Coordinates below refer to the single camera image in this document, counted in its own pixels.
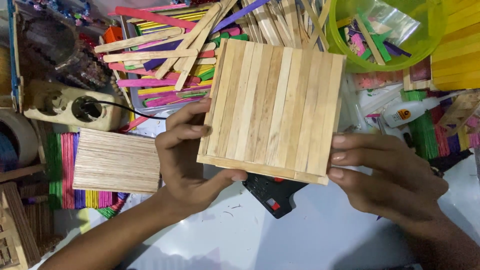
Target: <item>orange label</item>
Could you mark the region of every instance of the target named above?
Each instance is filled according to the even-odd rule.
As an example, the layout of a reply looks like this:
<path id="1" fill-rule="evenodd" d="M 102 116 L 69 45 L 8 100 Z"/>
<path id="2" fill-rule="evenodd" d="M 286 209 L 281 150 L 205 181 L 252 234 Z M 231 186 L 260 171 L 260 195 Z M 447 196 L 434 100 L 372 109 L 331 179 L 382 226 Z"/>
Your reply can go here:
<path id="1" fill-rule="evenodd" d="M 406 110 L 406 109 L 401 109 L 401 110 L 398 110 L 396 112 L 398 113 L 398 115 L 400 116 L 400 118 L 402 120 L 406 120 L 406 119 L 410 118 L 410 116 L 411 116 L 410 111 Z"/>

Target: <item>yellow-green plastic bowl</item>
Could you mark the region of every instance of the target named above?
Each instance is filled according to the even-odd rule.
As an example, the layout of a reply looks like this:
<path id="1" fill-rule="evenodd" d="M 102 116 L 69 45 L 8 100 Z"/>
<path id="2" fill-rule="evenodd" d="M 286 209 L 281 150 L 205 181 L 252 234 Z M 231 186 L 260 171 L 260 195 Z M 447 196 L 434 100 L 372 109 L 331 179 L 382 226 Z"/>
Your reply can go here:
<path id="1" fill-rule="evenodd" d="M 412 56 L 392 56 L 385 66 L 362 60 L 346 46 L 336 22 L 353 17 L 357 8 L 367 10 L 372 0 L 332 0 L 326 26 L 328 49 L 331 53 L 347 56 L 347 72 L 395 71 L 408 68 L 430 55 L 442 38 L 447 21 L 443 0 L 384 0 L 387 4 L 420 22 L 417 30 L 399 47 Z"/>

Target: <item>glue bottle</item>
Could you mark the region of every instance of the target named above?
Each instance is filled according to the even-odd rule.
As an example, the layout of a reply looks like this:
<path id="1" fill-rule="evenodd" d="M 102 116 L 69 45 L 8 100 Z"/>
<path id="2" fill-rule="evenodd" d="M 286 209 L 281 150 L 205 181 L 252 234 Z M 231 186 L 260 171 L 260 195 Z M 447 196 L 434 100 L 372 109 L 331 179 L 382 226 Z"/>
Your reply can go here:
<path id="1" fill-rule="evenodd" d="M 440 105 L 440 101 L 460 94 L 465 91 L 458 91 L 450 95 L 436 98 L 424 98 L 422 101 L 408 101 L 388 106 L 382 113 L 382 117 L 390 127 L 398 127 L 405 123 L 411 122 L 425 113 L 425 111 L 433 109 Z"/>

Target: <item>hand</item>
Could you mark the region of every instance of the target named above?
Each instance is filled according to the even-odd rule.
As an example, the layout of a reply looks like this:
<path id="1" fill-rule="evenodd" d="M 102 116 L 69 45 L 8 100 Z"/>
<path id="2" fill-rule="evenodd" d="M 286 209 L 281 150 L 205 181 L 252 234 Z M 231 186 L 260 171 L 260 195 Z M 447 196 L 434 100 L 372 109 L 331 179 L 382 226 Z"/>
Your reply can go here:
<path id="1" fill-rule="evenodd" d="M 392 220 L 410 233 L 424 234 L 446 219 L 437 204 L 448 183 L 433 174 L 426 160 L 389 135 L 334 135 L 332 165 L 365 166 L 372 176 L 332 167 L 328 177 L 357 210 Z"/>
<path id="2" fill-rule="evenodd" d="M 159 194 L 182 219 L 207 209 L 233 181 L 247 179 L 242 170 L 222 170 L 210 180 L 203 177 L 204 165 L 196 160 L 200 138 L 210 135 L 211 127 L 203 125 L 210 103 L 211 98 L 204 98 L 185 105 L 167 118 L 167 131 L 155 139 L 166 184 Z"/>

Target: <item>black cable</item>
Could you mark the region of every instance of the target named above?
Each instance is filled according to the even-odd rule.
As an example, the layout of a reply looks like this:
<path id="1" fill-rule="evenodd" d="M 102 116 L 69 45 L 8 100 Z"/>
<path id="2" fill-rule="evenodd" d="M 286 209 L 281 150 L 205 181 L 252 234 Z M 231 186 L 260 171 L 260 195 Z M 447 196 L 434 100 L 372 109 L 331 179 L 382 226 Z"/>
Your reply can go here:
<path id="1" fill-rule="evenodd" d="M 120 107 L 122 109 L 125 109 L 125 110 L 128 110 L 128 111 L 131 111 L 135 114 L 138 114 L 140 116 L 143 116 L 143 117 L 146 117 L 146 118 L 151 118 L 151 119 L 157 119 L 157 120 L 166 120 L 165 117 L 156 117 L 156 116 L 150 116 L 150 115 L 146 115 L 146 114 L 143 114 L 143 113 L 139 113 L 135 110 L 132 110 L 130 108 L 128 108 L 127 106 L 123 106 L 123 105 L 120 105 L 120 104 L 117 104 L 115 102 L 110 102 L 110 101 L 101 101 L 101 100 L 89 100 L 89 101 L 85 101 L 81 106 L 80 108 L 84 109 L 84 105 L 88 105 L 88 104 L 108 104 L 108 105 L 113 105 L 113 106 L 117 106 L 117 107 Z"/>

